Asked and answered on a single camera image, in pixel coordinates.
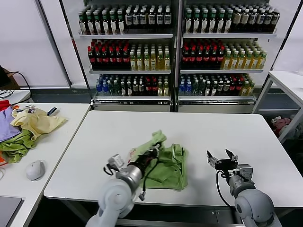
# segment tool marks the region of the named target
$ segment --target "beverage refrigerator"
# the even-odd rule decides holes
[[[251,112],[300,4],[59,2],[95,109],[201,113]]]

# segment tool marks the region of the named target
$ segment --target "white tabletop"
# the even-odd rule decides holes
[[[13,103],[18,103],[22,100],[25,100],[29,97],[30,97],[30,91],[29,90],[15,90],[14,93],[10,97],[1,99],[0,101],[9,100],[9,103],[13,104]]]
[[[33,105],[46,112],[57,107],[60,111],[56,116],[65,117],[68,121],[53,132],[40,136],[36,141],[36,147],[30,149],[20,162],[1,166],[5,169],[5,175],[0,180],[0,195],[24,199],[10,227],[29,224],[42,198],[46,183],[90,109],[89,104],[34,103]],[[26,177],[25,169],[27,165],[37,160],[45,161],[45,175],[39,181],[30,181]]]
[[[148,189],[144,203],[224,206],[215,183],[216,171],[207,163],[206,150],[228,158],[225,149],[239,155],[240,164],[254,168],[256,187],[275,207],[303,207],[303,179],[263,117],[258,114],[153,113],[90,111],[72,140],[44,195],[48,198],[97,201],[109,178],[103,172],[108,158],[128,152],[161,129],[165,146],[179,143],[188,151],[188,186],[180,191]],[[230,203],[225,179],[223,196]]]
[[[303,75],[288,71],[269,71],[269,74],[282,90],[287,90],[303,107]]]

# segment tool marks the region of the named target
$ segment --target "red cloth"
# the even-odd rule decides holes
[[[9,106],[9,100],[0,101],[0,111],[5,110]]]

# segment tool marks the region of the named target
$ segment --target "green cloth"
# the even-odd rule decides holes
[[[0,143],[0,151],[5,161],[9,163],[18,162],[28,150],[35,146],[31,140],[33,134],[29,130],[22,129],[22,132]]]
[[[165,148],[163,142],[166,136],[159,130],[152,134],[152,140],[139,146],[132,160],[136,160],[139,154],[144,153],[148,148],[157,142],[161,142],[159,151],[159,163],[150,172],[146,179],[146,188],[168,188],[175,190],[182,190],[187,186],[187,172],[186,172],[186,153],[188,151],[179,144],[172,144],[171,147]],[[147,174],[157,163],[154,159],[147,167],[145,174]]]

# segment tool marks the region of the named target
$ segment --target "computer mouse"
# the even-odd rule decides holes
[[[35,161],[27,166],[27,178],[35,181],[41,178],[45,173],[45,166],[42,161]]]

